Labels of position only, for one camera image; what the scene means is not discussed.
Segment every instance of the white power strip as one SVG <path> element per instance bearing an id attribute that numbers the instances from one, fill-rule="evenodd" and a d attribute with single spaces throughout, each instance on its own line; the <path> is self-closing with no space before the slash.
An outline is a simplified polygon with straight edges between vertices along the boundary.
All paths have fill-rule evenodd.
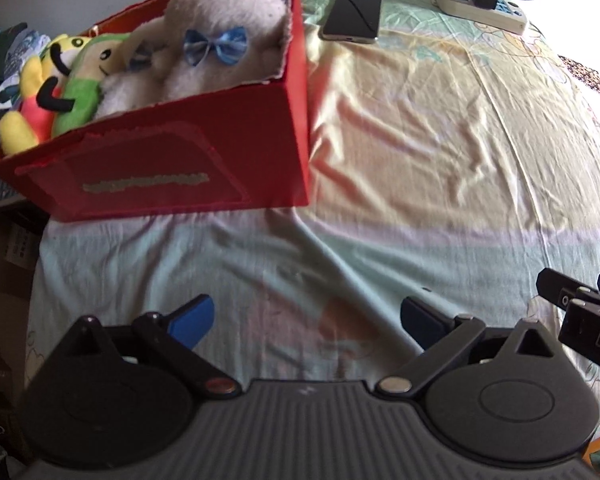
<path id="1" fill-rule="evenodd" d="M 495 9 L 481 9 L 472 0 L 436 0 L 443 12 L 458 18 L 484 23 L 492 27 L 524 34 L 528 19 L 522 9 L 513 2 L 498 0 Z"/>

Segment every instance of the bed sheet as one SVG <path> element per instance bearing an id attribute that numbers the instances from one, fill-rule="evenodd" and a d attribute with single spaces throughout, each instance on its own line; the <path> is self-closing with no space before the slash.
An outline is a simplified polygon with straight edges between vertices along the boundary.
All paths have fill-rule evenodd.
<path id="1" fill-rule="evenodd" d="M 417 295 L 512 326 L 555 309 L 546 266 L 600 272 L 600 124 L 542 36 L 384 0 L 378 44 L 321 41 L 303 0 L 311 205 L 77 224 L 51 221 L 30 306 L 27 378 L 81 314 L 169 312 L 200 293 L 196 351 L 251 378 L 375 382 L 418 352 Z M 572 356 L 600 399 L 600 369 Z"/>

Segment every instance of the banana plush toy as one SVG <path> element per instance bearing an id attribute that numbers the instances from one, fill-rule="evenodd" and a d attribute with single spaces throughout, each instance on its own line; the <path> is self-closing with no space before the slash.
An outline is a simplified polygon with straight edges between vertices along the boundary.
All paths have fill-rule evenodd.
<path id="1" fill-rule="evenodd" d="M 0 144 L 5 155 L 37 146 L 51 136 L 56 114 L 38 105 L 37 95 L 51 77 L 58 82 L 56 95 L 70 74 L 74 60 L 90 38 L 61 34 L 40 56 L 30 57 L 20 73 L 20 111 L 7 112 L 0 120 Z"/>
<path id="2" fill-rule="evenodd" d="M 58 112 L 52 137 L 78 128 L 91 121 L 101 99 L 100 82 L 105 76 L 122 72 L 125 61 L 120 44 L 128 34 L 102 34 L 92 38 L 74 61 L 62 92 L 56 97 L 58 79 L 50 77 L 38 92 L 38 105 Z"/>

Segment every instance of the plush toy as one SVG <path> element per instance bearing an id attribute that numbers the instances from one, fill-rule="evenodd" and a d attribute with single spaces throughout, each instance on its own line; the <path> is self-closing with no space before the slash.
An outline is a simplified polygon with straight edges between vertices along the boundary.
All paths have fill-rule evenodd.
<path id="1" fill-rule="evenodd" d="M 275 75 L 282 65 L 287 12 L 284 0 L 170 0 L 164 26 L 178 61 L 162 100 Z"/>
<path id="2" fill-rule="evenodd" d="M 58 96 L 75 57 L 89 40 L 61 34 L 40 56 L 32 56 L 24 64 L 20 73 L 20 110 L 9 111 L 0 120 L 0 145 L 5 155 L 23 152 L 49 139 L 55 113 L 38 106 L 38 91 L 48 78 L 55 77 Z"/>
<path id="3" fill-rule="evenodd" d="M 143 23 L 120 45 L 126 72 L 107 76 L 100 83 L 102 101 L 94 115 L 99 119 L 157 103 L 162 85 L 174 63 L 166 49 L 164 18 Z"/>
<path id="4" fill-rule="evenodd" d="M 53 96 L 58 81 L 51 77 L 38 93 L 38 104 L 58 112 L 51 132 L 57 137 L 86 124 L 100 102 L 100 82 L 112 73 L 124 70 L 120 44 L 128 34 L 102 34 L 93 38 L 74 61 L 71 75 L 61 98 Z"/>

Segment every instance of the phone screen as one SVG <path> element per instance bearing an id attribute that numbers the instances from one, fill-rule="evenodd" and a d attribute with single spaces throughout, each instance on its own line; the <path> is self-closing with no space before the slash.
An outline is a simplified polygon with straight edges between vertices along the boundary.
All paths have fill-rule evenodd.
<path id="1" fill-rule="evenodd" d="M 322 29 L 323 36 L 374 40 L 378 37 L 381 4 L 382 0 L 336 0 Z"/>

